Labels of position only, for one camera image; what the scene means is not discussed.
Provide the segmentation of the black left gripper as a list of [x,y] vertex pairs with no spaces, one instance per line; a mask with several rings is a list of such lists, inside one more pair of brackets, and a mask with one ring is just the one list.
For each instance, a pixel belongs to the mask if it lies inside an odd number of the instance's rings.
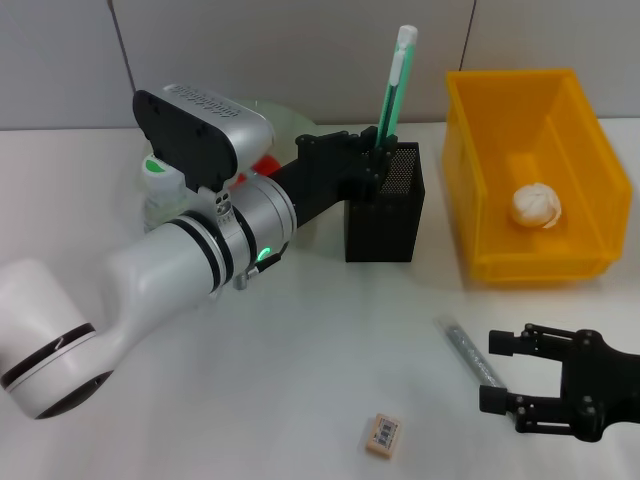
[[269,175],[286,193],[303,226],[341,201],[370,201],[388,175],[398,138],[381,141],[377,126],[296,139],[297,158]]

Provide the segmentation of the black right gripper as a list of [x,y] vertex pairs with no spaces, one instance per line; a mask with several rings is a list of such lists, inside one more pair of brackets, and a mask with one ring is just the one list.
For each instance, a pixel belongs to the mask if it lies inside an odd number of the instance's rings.
[[489,353],[562,363],[560,397],[479,387],[480,411],[510,415],[518,433],[573,434],[597,442],[613,424],[639,422],[639,357],[613,349],[596,331],[534,324],[526,324],[519,335],[491,330]]

